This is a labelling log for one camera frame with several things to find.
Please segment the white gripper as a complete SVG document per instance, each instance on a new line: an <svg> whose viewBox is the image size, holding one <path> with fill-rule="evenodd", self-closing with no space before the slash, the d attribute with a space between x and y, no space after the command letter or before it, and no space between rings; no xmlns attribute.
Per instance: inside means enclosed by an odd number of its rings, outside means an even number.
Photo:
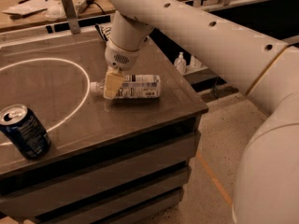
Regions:
<svg viewBox="0 0 299 224"><path fill-rule="evenodd" d="M116 46L112 41L107 41L105 58L111 67L107 69L104 86L104 97L113 99L124 81L122 71L130 70L139 56L140 51L127 51Z"/></svg>

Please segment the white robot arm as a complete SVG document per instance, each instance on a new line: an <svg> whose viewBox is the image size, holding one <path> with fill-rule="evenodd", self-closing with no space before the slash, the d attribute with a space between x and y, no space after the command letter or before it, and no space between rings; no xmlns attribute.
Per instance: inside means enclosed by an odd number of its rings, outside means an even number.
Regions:
<svg viewBox="0 0 299 224"><path fill-rule="evenodd" d="M234 224L299 224L298 49L177 0L110 1L109 64L156 28L267 114L241 158Z"/></svg>

